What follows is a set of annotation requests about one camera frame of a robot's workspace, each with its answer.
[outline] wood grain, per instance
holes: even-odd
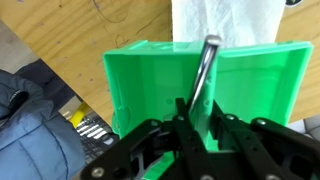
[[[286,8],[277,41],[311,41],[314,52],[299,90],[290,121],[320,113],[320,1],[305,0],[294,8]]]
[[[0,18],[109,124],[103,52],[172,34],[170,0],[1,0]]]

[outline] paper towel roll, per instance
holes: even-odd
[[[222,47],[274,42],[285,0],[172,0],[173,40],[219,35]]]

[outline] green plastic container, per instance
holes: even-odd
[[[104,54],[115,113],[113,130],[124,137],[143,120],[169,120],[175,98],[189,98],[203,42],[138,41]],[[191,121],[209,150],[208,120],[215,99],[225,113],[288,123],[312,52],[309,42],[222,49],[211,68]],[[172,162],[166,154],[146,179],[157,179]]]

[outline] silver metal bar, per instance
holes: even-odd
[[[208,72],[213,64],[213,61],[217,55],[218,48],[221,43],[219,36],[208,35],[205,38],[204,46],[201,52],[200,64],[197,72],[196,79],[191,91],[190,99],[188,100],[188,111],[191,113],[199,98],[203,84],[207,78]]]

